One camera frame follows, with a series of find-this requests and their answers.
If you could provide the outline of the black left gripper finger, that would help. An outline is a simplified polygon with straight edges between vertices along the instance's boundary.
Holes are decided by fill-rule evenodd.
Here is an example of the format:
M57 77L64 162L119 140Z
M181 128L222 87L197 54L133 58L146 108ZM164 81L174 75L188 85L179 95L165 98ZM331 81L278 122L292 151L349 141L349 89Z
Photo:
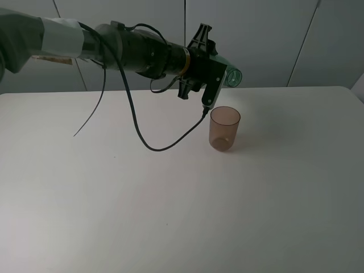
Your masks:
M212 48L212 42L208 39L208 35L211 29L212 27L210 25L201 23L192 40L187 45L187 48L210 50Z

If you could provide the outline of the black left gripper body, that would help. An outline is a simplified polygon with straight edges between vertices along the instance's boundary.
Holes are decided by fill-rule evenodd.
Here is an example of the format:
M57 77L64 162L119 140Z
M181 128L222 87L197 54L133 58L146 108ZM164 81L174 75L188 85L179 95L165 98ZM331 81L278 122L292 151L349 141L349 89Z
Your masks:
M215 42L198 43L190 42L187 46L189 52L190 63L187 71L179 80L178 97L187 100L190 91L199 92L205 85L205 100L216 100L218 96L217 87L211 88L208 84L212 61L210 56L216 56Z

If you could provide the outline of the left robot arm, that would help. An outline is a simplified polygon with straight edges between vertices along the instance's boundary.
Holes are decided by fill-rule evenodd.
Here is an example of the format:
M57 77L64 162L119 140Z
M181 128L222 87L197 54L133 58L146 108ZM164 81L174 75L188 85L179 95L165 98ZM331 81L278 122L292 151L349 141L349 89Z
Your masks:
M112 21L89 29L74 19L41 18L1 9L1 70L18 73L33 56L89 59L107 69L122 67L157 80L165 75L180 79L178 96L206 86L203 103L211 104L220 90L216 61L206 49L168 42L155 30L142 25L126 27Z

